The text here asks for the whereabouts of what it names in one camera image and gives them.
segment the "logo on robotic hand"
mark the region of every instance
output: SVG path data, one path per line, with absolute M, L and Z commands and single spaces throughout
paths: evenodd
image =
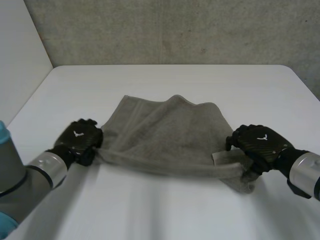
M 76 131 L 73 131 L 75 137 L 79 137 L 79 136 L 82 136 L 82 135 L 85 135 L 83 132 L 82 133 L 76 133 Z
M 268 136 L 267 136 L 267 134 L 266 135 L 264 135 L 264 137 L 262 137 L 262 138 L 260 138 L 260 137 L 257 137 L 256 139 L 258 139 L 258 140 L 268 140 Z

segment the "white table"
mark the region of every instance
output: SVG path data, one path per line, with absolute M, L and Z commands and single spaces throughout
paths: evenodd
M 299 149 L 320 154 L 320 102 L 281 65 L 61 66 L 9 126 L 26 164 L 79 118 L 101 126 L 123 95 L 165 101 L 179 94 L 216 103 L 233 129 L 262 124 Z M 320 202 L 294 195 L 279 172 L 251 195 L 218 180 L 73 165 L 9 240 L 320 239 Z

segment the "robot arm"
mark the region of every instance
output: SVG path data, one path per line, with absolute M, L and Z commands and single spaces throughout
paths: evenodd
M 89 166 L 103 134 L 93 120 L 71 123 L 54 148 L 22 164 L 9 131 L 0 121 L 0 239 L 7 237 L 67 175 L 72 163 Z
M 235 146 L 253 160 L 244 175 L 279 170 L 296 195 L 320 201 L 320 156 L 295 149 L 284 137 L 262 125 L 242 125 L 226 138 L 226 150 Z

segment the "towel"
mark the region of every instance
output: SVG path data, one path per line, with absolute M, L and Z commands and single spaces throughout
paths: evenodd
M 99 162 L 158 175 L 220 179 L 241 193 L 254 190 L 255 181 L 242 177 L 251 160 L 242 151 L 225 151 L 233 130 L 214 103 L 193 104 L 180 95 L 164 102 L 124 96 L 101 129 Z

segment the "silver metal joint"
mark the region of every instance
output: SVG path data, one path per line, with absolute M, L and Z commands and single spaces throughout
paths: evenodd
M 67 175 L 68 168 L 65 162 L 58 155 L 52 152 L 43 152 L 32 162 L 31 166 L 35 166 L 46 172 L 51 178 L 53 188 L 55 188 Z
M 290 182 L 310 196 L 315 195 L 315 186 L 319 178 L 320 156 L 313 152 L 301 155 L 292 165 L 289 174 Z

